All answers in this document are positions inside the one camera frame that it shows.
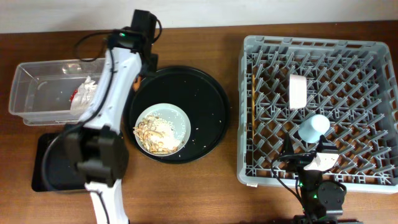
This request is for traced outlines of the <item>light blue cup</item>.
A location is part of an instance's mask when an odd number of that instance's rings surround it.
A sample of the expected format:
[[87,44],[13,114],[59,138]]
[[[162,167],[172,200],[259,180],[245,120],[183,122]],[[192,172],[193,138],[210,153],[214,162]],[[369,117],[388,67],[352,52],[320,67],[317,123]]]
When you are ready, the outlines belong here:
[[307,143],[316,143],[319,141],[320,136],[324,135],[329,128],[329,119],[324,115],[316,114],[300,124],[298,135]]

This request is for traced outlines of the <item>pink white bowl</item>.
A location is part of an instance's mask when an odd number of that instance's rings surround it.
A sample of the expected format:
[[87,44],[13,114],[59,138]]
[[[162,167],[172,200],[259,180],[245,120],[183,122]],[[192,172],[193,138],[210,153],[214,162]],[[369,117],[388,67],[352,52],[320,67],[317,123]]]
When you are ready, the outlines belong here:
[[300,75],[289,77],[289,109],[297,110],[307,105],[307,79]]

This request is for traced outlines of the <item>wooden chopstick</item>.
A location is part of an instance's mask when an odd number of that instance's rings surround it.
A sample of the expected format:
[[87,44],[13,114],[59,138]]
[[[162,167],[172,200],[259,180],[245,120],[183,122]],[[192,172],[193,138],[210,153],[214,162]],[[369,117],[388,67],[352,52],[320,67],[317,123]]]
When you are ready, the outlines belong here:
[[252,123],[252,133],[254,134],[255,129],[255,76],[251,75],[251,123]]

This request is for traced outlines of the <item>grey plate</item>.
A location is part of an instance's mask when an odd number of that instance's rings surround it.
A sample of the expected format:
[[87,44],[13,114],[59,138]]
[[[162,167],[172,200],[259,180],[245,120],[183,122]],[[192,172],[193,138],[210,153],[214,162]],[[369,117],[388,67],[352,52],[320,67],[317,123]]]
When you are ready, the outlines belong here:
[[[179,107],[177,107],[175,105],[168,104],[168,103],[159,103],[159,104],[152,105],[152,106],[148,107],[147,109],[145,109],[137,118],[135,126],[144,117],[146,117],[147,115],[150,115],[150,114],[159,116],[163,119],[166,119],[167,121],[173,122],[173,124],[176,126],[178,131],[182,131],[183,129],[186,131],[185,137],[183,139],[183,144],[182,144],[181,148],[178,150],[178,151],[180,151],[188,142],[190,133],[191,133],[191,124],[190,124],[190,120],[189,120],[187,114],[182,109],[180,109]],[[135,137],[135,139],[136,139],[140,149],[142,149],[144,152],[148,153],[146,150],[144,150],[144,148],[143,148],[142,144],[139,142],[138,138]],[[156,156],[154,154],[150,154],[150,155],[155,156],[155,157],[166,157],[166,156]]]

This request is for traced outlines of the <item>red snack wrapper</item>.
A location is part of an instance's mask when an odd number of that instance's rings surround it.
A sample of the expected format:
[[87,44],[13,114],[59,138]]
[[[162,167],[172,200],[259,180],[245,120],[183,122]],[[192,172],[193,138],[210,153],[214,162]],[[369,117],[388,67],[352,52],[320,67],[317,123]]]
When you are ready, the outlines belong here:
[[78,90],[76,89],[76,90],[74,90],[74,92],[72,93],[72,95],[71,95],[71,97],[70,97],[70,102],[72,103],[73,102],[73,99],[74,99],[74,97],[75,97],[75,95],[78,93]]

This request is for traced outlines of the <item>white tissue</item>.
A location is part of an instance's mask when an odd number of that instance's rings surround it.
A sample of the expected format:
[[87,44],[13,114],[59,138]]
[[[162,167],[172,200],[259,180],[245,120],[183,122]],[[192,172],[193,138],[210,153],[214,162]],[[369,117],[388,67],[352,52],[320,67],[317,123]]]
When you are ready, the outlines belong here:
[[91,104],[96,93],[97,84],[90,76],[77,88],[78,93],[75,95],[70,106],[72,115],[82,114]]

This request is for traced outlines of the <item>orange carrot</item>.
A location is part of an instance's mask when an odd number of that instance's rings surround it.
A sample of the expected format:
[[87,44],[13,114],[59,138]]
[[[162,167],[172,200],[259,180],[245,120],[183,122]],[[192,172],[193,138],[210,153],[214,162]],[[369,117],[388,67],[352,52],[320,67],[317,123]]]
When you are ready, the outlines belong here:
[[141,76],[138,76],[138,77],[135,79],[135,81],[134,81],[134,83],[133,83],[133,86],[132,86],[132,89],[133,89],[134,91],[137,91],[137,90],[139,89],[139,87],[140,87],[140,85],[141,85],[141,81],[142,81],[142,77],[141,77]]

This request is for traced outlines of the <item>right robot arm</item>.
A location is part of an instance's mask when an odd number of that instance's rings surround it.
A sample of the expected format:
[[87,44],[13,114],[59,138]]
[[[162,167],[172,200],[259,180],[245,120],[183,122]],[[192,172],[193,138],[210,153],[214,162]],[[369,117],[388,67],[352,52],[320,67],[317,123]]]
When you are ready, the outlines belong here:
[[297,174],[294,195],[303,214],[293,217],[292,223],[338,223],[343,214],[346,186],[325,180],[323,175],[334,167],[339,158],[337,147],[321,135],[316,149],[295,153],[289,134],[285,135],[282,155],[276,160],[287,164],[287,171]]

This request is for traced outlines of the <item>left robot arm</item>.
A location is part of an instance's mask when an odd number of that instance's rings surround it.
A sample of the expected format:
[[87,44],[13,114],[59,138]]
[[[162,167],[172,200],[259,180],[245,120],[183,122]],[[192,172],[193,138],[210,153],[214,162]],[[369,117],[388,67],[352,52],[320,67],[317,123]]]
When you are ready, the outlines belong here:
[[103,71],[93,101],[77,125],[62,137],[72,167],[85,181],[98,223],[129,223],[124,211],[122,178],[129,152],[121,136],[124,107],[136,78],[154,71],[152,44],[161,23],[136,9],[131,25],[108,32]]

